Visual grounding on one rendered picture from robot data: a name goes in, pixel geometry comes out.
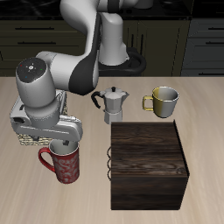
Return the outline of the black kitchen countertop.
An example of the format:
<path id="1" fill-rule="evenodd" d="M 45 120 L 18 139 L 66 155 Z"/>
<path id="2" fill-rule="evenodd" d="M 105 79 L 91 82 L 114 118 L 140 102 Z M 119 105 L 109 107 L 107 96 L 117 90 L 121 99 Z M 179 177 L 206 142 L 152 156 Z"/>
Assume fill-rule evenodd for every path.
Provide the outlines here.
<path id="1" fill-rule="evenodd" d="M 224 0 L 154 0 L 150 9 L 121 9 L 123 20 L 224 18 Z M 0 20 L 62 20 L 60 0 L 0 0 Z"/>

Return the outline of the red patterned mug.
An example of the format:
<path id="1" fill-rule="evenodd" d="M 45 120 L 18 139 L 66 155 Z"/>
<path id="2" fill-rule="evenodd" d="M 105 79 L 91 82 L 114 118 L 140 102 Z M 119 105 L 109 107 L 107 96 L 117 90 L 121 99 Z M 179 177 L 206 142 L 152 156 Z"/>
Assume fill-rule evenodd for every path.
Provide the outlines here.
<path id="1" fill-rule="evenodd" d="M 53 164 L 46 162 L 42 154 L 48 153 Z M 79 143 L 69 141 L 69 145 L 62 144 L 62 140 L 53 139 L 48 147 L 38 151 L 38 159 L 42 165 L 56 174 L 57 180 L 63 184 L 71 184 L 80 176 Z"/>

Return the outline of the dark kitchen cupboards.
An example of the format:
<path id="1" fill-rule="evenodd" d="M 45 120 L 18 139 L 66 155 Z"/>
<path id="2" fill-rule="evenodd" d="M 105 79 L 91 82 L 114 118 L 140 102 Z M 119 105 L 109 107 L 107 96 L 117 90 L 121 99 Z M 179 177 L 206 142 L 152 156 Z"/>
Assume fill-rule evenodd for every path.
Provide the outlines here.
<path id="1" fill-rule="evenodd" d="M 179 76 L 190 21 L 184 17 L 124 20 L 122 39 L 145 57 L 143 76 Z M 42 51 L 82 55 L 86 37 L 63 20 L 0 20 L 0 76 Z"/>

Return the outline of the dark wooden cabinet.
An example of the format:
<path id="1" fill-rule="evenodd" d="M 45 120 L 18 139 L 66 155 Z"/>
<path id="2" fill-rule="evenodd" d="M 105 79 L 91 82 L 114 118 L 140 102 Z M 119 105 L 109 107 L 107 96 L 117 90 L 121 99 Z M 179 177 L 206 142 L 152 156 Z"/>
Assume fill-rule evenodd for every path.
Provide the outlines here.
<path id="1" fill-rule="evenodd" d="M 190 172 L 171 122 L 114 122 L 108 148 L 113 210 L 179 210 Z"/>

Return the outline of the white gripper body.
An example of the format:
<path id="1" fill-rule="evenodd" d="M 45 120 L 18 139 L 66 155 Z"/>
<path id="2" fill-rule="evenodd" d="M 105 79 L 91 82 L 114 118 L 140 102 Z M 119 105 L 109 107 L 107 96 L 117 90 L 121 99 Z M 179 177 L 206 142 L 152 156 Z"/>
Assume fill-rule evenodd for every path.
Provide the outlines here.
<path id="1" fill-rule="evenodd" d="M 83 130 L 81 121 L 76 117 L 60 115 L 58 123 L 51 128 L 38 129 L 21 123 L 16 126 L 16 133 L 35 137 L 49 137 L 52 140 L 79 142 L 82 138 Z"/>

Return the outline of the grey drawer unit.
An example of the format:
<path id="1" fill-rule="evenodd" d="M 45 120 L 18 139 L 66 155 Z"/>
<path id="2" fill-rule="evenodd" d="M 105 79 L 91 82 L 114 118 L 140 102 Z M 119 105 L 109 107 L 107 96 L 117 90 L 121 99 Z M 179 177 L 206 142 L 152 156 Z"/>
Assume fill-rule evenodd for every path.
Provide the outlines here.
<path id="1" fill-rule="evenodd" d="M 224 18 L 191 20 L 181 76 L 224 76 Z"/>

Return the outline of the pale woven basket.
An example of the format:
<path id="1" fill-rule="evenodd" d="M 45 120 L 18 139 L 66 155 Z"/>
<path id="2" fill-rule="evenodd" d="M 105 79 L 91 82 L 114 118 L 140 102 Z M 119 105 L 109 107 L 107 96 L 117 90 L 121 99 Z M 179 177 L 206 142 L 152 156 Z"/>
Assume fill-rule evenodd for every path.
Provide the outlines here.
<path id="1" fill-rule="evenodd" d="M 67 115 L 67 93 L 63 90 L 56 91 L 56 98 L 59 100 L 59 113 L 63 116 Z M 28 116 L 25 113 L 24 104 L 22 103 L 20 96 L 12 107 L 10 112 L 10 122 L 13 129 L 16 128 L 18 124 L 28 120 Z M 25 134 L 17 134 L 17 138 L 22 145 L 48 145 L 52 139 L 49 137 L 40 136 L 39 141 L 34 141 L 35 136 L 29 136 Z"/>

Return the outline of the silver moka pot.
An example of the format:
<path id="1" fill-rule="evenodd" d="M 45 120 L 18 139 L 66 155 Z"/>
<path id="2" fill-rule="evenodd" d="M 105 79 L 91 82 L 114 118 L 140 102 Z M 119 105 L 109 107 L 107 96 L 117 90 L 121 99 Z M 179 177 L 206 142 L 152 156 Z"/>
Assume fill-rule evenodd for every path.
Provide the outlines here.
<path id="1" fill-rule="evenodd" d="M 101 106 L 95 99 L 96 96 L 101 97 L 104 100 L 104 122 L 111 124 L 114 122 L 121 122 L 123 120 L 122 105 L 129 94 L 126 91 L 122 91 L 118 87 L 110 87 L 104 91 L 95 91 L 91 95 L 91 99 L 94 105 L 99 109 Z"/>

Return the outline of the yellow and white mug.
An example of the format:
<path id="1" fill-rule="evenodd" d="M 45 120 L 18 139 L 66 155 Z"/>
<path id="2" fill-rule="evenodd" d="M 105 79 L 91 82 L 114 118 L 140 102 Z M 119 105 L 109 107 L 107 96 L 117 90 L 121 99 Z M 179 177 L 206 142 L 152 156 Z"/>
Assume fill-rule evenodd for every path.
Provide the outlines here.
<path id="1" fill-rule="evenodd" d="M 143 110 L 153 111 L 156 116 L 167 118 L 172 115 L 178 99 L 179 93 L 172 87 L 156 87 L 152 90 L 152 95 L 143 98 Z M 145 106 L 146 100 L 152 100 L 151 108 Z"/>

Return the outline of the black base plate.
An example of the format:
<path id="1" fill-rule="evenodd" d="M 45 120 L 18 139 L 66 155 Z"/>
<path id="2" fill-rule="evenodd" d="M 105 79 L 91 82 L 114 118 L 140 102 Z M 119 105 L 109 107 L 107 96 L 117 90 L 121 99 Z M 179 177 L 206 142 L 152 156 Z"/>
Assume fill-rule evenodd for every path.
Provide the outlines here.
<path id="1" fill-rule="evenodd" d="M 99 63 L 100 77 L 138 77 L 146 68 L 145 58 L 134 47 L 127 48 L 129 59 L 118 66 L 106 66 Z"/>

